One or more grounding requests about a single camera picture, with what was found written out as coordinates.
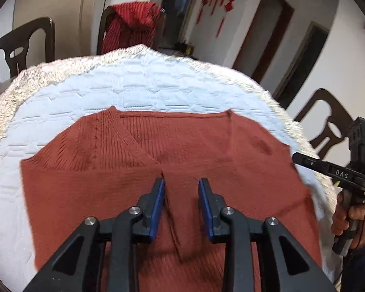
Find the red knit garment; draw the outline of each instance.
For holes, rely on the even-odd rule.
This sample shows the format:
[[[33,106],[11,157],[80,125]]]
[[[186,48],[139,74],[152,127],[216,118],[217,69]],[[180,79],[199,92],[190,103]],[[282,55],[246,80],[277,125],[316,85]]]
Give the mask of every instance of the red knit garment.
[[[102,54],[139,44],[150,47],[160,20],[160,6],[153,2],[111,5],[116,12],[103,40]]]
[[[111,107],[79,119],[23,160],[21,169],[37,269],[86,217],[116,216],[148,193],[156,177],[166,182],[165,209],[156,241],[139,247],[141,291],[221,290],[225,247],[211,245],[203,232],[201,177],[246,216],[279,218],[321,263],[310,192],[289,147],[231,111],[120,112]]]

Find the sleeve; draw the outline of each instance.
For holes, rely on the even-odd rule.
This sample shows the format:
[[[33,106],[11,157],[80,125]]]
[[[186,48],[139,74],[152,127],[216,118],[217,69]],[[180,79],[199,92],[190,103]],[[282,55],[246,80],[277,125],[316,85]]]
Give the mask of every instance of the sleeve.
[[[343,259],[341,292],[365,292],[365,246],[350,249]]]

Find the v-neck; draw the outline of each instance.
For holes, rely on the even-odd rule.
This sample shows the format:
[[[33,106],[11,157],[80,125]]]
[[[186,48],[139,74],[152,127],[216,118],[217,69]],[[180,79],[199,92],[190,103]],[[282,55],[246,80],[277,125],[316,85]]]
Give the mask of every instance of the v-neck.
[[[113,128],[117,138],[122,144],[125,145],[127,151],[135,155],[135,158],[145,165],[149,164],[162,164],[153,155],[149,154],[145,148],[143,148],[139,142],[134,138],[133,134],[127,129],[123,123],[123,118],[139,117],[139,118],[224,118],[231,116],[232,111],[227,110],[220,113],[210,113],[210,114],[194,114],[194,113],[165,113],[165,112],[153,112],[153,111],[120,111],[115,106],[111,106],[106,110],[109,117],[111,118]],[[230,136],[227,137],[225,142],[228,146],[230,145]]]
[[[126,129],[123,125],[122,120],[120,119],[119,111],[115,106],[111,106],[106,110],[108,112],[109,117],[112,121],[112,126],[115,130],[115,134],[119,138],[119,142],[125,145],[125,149],[131,154],[135,155],[137,161],[143,163],[144,165],[150,164],[160,164],[154,157],[149,155],[141,146],[139,146],[138,142],[134,139],[132,134]]]

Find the red sweater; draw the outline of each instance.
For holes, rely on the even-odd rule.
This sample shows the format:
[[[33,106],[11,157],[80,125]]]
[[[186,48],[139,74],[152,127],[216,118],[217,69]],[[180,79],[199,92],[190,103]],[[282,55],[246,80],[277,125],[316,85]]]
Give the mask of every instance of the red sweater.
[[[103,40],[102,54],[139,44],[151,47],[160,20],[160,6],[153,2],[111,5],[116,12]]]
[[[139,249],[142,292],[221,290],[224,245],[211,245],[203,233],[201,177],[246,216],[279,218],[321,262],[310,192],[289,147],[230,111],[111,107],[79,119],[23,160],[21,169],[38,269],[87,216],[116,216],[149,192],[155,177],[166,181],[166,207],[155,243]]]

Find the door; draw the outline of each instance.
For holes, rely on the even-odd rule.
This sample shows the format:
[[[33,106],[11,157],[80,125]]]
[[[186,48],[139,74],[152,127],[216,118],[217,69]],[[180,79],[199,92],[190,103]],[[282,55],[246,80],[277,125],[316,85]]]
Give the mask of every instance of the door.
[[[260,83],[292,14],[285,0],[261,0],[233,68]]]
[[[328,35],[329,31],[327,29],[315,24],[311,25],[305,42],[302,44],[302,49],[294,60],[291,72],[283,82],[278,94],[274,95],[275,100],[284,109],[288,108],[306,81],[322,51]]]
[[[180,31],[188,13],[191,0],[163,0],[166,11],[166,23],[162,35],[161,48],[174,48],[179,41]]]

